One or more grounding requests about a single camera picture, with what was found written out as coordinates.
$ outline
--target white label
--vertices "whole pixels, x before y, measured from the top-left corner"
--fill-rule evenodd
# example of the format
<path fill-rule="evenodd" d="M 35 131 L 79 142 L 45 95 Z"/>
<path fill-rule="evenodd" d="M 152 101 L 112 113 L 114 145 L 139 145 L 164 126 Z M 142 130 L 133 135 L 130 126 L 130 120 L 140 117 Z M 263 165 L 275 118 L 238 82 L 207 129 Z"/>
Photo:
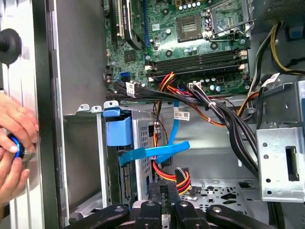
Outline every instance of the white label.
<path fill-rule="evenodd" d="M 152 25 L 152 31 L 158 31 L 158 30 L 160 30 L 160 24 Z"/>
<path fill-rule="evenodd" d="M 270 79 L 267 79 L 265 81 L 265 83 L 262 85 L 262 87 L 266 87 L 266 85 L 268 83 L 273 83 L 274 81 L 276 81 L 276 79 L 278 78 L 279 75 L 280 75 L 280 73 L 276 73 L 276 74 L 272 75 Z"/>
<path fill-rule="evenodd" d="M 201 82 L 189 83 L 189 88 L 191 89 L 191 88 L 193 88 L 195 85 L 196 85 L 197 87 L 201 88 Z"/>
<path fill-rule="evenodd" d="M 190 120 L 190 113 L 189 112 L 182 112 L 182 111 L 174 111 L 173 118 L 178 120 Z"/>
<path fill-rule="evenodd" d="M 134 84 L 126 82 L 126 91 L 128 96 L 134 97 Z"/>

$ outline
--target human hand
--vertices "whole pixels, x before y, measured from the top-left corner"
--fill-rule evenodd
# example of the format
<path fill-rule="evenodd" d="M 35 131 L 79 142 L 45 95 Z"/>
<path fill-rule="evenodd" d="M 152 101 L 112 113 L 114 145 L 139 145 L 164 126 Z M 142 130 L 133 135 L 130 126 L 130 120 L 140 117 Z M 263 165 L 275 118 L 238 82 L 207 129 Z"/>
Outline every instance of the human hand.
<path fill-rule="evenodd" d="M 0 93 L 0 127 L 16 136 L 29 152 L 35 151 L 34 143 L 38 141 L 38 121 L 34 114 L 18 105 L 7 95 Z M 17 146 L 0 130 L 0 146 L 12 153 L 18 151 Z"/>
<path fill-rule="evenodd" d="M 0 207 L 14 199 L 25 188 L 30 171 L 23 169 L 22 159 L 0 151 Z"/>

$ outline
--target cable tie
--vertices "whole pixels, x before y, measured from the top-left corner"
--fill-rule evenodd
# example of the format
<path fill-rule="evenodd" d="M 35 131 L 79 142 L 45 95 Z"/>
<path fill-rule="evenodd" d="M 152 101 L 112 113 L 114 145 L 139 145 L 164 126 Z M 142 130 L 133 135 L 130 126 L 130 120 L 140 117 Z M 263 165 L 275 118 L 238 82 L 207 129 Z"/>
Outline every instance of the cable tie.
<path fill-rule="evenodd" d="M 208 104 L 208 107 L 211 108 L 211 106 L 216 106 L 216 103 L 215 103 L 215 102 L 210 102 L 210 103 Z"/>

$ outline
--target blue screwdriver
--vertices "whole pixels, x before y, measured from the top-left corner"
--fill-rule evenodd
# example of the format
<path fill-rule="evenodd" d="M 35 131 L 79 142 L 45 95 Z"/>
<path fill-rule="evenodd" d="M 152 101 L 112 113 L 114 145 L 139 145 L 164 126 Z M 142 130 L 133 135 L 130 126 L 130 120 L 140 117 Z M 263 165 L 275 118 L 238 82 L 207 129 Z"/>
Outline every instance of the blue screwdriver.
<path fill-rule="evenodd" d="M 13 134 L 9 134 L 8 138 L 10 140 L 13 141 L 13 143 L 15 143 L 15 145 L 18 148 L 17 153 L 15 154 L 15 158 L 20 157 L 21 159 L 23 159 L 24 155 L 25 155 L 25 148 L 22 145 L 22 143 L 13 135 Z"/>

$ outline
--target cpu socket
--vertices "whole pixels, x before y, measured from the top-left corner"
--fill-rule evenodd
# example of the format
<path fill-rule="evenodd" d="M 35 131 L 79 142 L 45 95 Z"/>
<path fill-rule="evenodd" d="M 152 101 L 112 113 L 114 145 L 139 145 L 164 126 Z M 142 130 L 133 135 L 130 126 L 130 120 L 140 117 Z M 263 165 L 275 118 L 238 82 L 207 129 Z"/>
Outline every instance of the cpu socket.
<path fill-rule="evenodd" d="M 177 40 L 187 42 L 203 38 L 201 15 L 177 18 Z"/>

